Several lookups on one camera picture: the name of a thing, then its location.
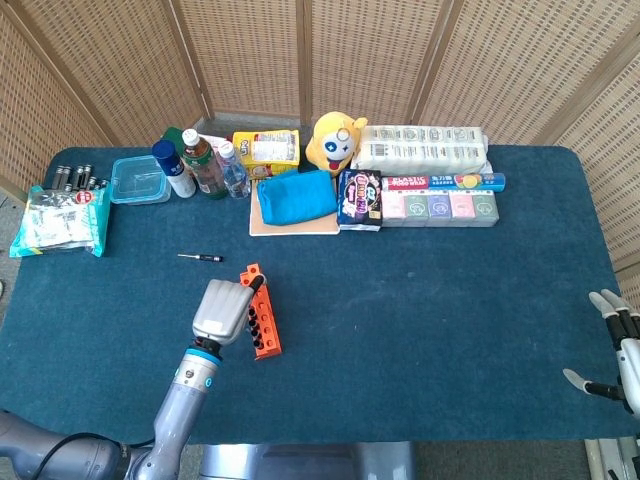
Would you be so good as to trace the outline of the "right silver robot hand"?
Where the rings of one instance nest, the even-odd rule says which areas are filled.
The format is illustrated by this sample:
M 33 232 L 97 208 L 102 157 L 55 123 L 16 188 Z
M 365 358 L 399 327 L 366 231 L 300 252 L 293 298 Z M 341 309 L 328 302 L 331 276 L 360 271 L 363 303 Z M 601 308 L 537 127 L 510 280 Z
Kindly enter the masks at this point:
M 586 380 L 565 368 L 564 377 L 587 395 L 621 402 L 639 419 L 639 312 L 623 297 L 608 289 L 590 292 L 589 300 L 604 319 L 616 355 L 619 375 L 615 385 Z

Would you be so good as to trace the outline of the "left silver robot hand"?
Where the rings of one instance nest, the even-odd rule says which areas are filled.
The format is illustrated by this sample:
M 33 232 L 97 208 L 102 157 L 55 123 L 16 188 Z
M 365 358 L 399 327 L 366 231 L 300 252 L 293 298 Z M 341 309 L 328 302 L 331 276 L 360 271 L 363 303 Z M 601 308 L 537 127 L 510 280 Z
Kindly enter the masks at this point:
M 221 346 L 234 343 L 245 328 L 251 301 L 264 282 L 261 274 L 248 285 L 210 280 L 192 322 L 195 337 Z

